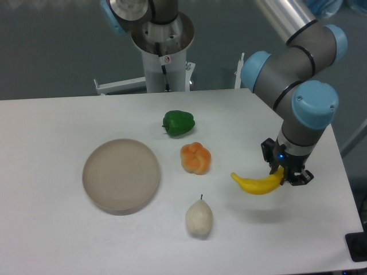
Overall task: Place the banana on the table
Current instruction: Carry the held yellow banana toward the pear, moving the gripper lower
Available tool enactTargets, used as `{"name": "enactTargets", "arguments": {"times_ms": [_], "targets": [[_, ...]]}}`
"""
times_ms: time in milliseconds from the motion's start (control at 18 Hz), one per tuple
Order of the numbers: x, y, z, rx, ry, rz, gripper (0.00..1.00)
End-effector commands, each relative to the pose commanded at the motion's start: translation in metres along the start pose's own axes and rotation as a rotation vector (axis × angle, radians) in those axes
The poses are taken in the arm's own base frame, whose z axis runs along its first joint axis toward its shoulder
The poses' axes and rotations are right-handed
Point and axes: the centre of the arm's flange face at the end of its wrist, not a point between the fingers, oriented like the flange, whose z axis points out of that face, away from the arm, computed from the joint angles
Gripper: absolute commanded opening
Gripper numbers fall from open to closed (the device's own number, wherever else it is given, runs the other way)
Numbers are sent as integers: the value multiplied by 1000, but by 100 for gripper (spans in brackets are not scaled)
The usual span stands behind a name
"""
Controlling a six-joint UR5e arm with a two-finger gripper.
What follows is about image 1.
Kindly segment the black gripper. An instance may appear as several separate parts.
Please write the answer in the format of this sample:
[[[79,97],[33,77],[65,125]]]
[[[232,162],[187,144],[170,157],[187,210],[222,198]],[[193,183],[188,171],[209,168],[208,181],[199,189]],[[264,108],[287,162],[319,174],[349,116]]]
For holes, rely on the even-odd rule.
[[[280,185],[286,182],[292,186],[302,186],[308,184],[314,179],[313,174],[305,169],[306,160],[310,154],[297,155],[293,152],[287,152],[288,147],[285,144],[280,145],[278,141],[271,138],[266,139],[261,144],[261,150],[265,162],[269,164],[270,175],[277,172],[279,167],[283,168],[283,177]]]

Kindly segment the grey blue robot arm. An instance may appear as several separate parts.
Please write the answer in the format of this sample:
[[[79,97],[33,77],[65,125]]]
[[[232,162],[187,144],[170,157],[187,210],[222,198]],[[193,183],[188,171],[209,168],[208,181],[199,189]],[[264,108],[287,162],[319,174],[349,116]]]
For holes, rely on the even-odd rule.
[[[261,144],[272,173],[293,186],[313,179],[305,163],[338,108],[338,95],[314,75],[339,60],[348,40],[335,25],[322,26],[302,1],[257,1],[256,5],[287,45],[274,57],[252,54],[239,73],[241,82],[283,119],[276,140]],[[191,20],[177,1],[101,1],[116,34],[130,33],[143,57],[148,92],[180,92],[186,50],[194,38]]]

